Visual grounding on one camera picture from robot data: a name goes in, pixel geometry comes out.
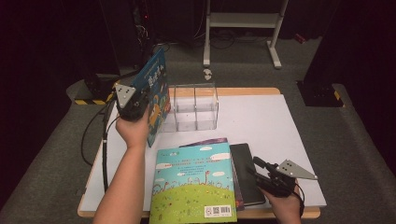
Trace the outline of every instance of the blue book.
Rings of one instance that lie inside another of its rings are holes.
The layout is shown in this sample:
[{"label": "blue book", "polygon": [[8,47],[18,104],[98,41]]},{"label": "blue book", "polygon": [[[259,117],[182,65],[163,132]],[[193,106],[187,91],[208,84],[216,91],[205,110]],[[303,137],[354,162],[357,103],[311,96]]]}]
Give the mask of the blue book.
[{"label": "blue book", "polygon": [[160,149],[150,224],[236,222],[228,143]]},{"label": "blue book", "polygon": [[148,146],[154,144],[157,132],[170,111],[169,86],[163,48],[160,48],[146,63],[132,82],[138,91],[149,86],[149,134]]}]

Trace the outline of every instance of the book cover illustration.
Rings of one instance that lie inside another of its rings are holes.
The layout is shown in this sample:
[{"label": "book cover illustration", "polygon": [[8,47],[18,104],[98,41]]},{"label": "book cover illustration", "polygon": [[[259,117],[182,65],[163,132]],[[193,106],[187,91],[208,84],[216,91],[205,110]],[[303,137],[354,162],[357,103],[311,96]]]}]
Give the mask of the book cover illustration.
[{"label": "book cover illustration", "polygon": [[160,149],[150,224],[236,222],[228,143]]},{"label": "book cover illustration", "polygon": [[[222,138],[212,138],[212,139],[207,139],[201,142],[195,142],[191,143],[188,145],[184,145],[181,147],[193,147],[193,146],[200,146],[200,145],[209,145],[209,144],[216,144],[216,143],[227,143],[228,139],[226,137]],[[236,175],[235,171],[235,166],[233,164],[233,156],[231,156],[231,165],[232,165],[232,171],[233,171],[233,194],[235,195],[235,206],[236,206],[236,211],[243,211],[245,210],[245,205],[244,205],[244,199],[242,197],[242,191],[241,188],[239,187],[239,181],[238,181],[238,176]]]},{"label": "book cover illustration", "polygon": [[148,60],[133,80],[132,86],[138,91],[145,89],[147,86],[150,88],[148,94],[148,146],[151,147],[171,108],[163,48],[160,48]]}]

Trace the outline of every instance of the white stand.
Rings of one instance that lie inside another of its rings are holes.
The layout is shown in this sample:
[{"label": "white stand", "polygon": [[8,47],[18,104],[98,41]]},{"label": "white stand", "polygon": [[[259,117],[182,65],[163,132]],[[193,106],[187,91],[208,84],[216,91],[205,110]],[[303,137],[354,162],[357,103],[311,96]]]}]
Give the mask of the white stand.
[{"label": "white stand", "polygon": [[204,48],[204,67],[210,65],[210,28],[211,27],[247,27],[247,28],[273,28],[274,34],[271,41],[267,41],[267,46],[274,62],[274,67],[280,69],[279,57],[277,56],[275,44],[279,30],[285,16],[286,7],[289,0],[282,0],[279,13],[211,13],[210,0],[207,0],[206,10],[206,32]]}]

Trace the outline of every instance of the hand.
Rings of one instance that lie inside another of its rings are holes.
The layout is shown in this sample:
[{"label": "hand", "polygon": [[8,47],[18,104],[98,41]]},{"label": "hand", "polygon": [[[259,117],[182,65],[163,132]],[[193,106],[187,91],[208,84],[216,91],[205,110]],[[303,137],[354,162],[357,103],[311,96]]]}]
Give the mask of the hand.
[{"label": "hand", "polygon": [[[278,198],[264,189],[259,189],[270,201],[276,219],[280,224],[301,223],[300,200],[296,197],[296,195],[291,194],[287,198]],[[294,192],[300,195],[297,185],[294,188]]]},{"label": "hand", "polygon": [[138,121],[131,122],[118,118],[116,129],[125,141],[127,148],[142,146],[146,148],[149,136],[149,107],[146,108],[143,118]]}]

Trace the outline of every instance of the clear plastic box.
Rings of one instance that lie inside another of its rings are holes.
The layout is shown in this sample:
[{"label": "clear plastic box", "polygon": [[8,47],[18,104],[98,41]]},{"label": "clear plastic box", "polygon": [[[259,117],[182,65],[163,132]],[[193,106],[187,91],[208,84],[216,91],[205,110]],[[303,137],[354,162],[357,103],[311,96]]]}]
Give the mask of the clear plastic box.
[{"label": "clear plastic box", "polygon": [[214,83],[169,87],[171,111],[162,132],[189,132],[217,128],[219,99]]}]

